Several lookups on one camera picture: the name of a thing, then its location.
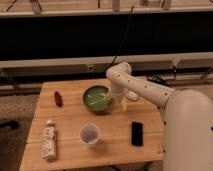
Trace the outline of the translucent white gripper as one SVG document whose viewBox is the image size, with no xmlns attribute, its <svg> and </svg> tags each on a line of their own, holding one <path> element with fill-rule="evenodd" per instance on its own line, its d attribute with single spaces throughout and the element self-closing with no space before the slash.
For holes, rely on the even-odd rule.
<svg viewBox="0 0 213 171">
<path fill-rule="evenodd" d="M 121 89 L 121 90 L 113 90 L 112 91 L 112 97 L 113 99 L 119 103 L 123 109 L 124 112 L 127 111 L 127 100 L 126 100 L 126 97 L 125 97 L 125 90 L 124 89 Z"/>
</svg>

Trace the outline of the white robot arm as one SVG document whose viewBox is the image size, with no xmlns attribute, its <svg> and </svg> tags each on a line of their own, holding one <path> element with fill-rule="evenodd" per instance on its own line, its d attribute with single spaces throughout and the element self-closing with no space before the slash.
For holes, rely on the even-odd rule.
<svg viewBox="0 0 213 171">
<path fill-rule="evenodd" d="M 213 101 L 200 91 L 177 90 L 131 72 L 126 62 L 106 71 L 111 94 L 120 102 L 127 88 L 162 110 L 163 171 L 213 171 Z"/>
</svg>

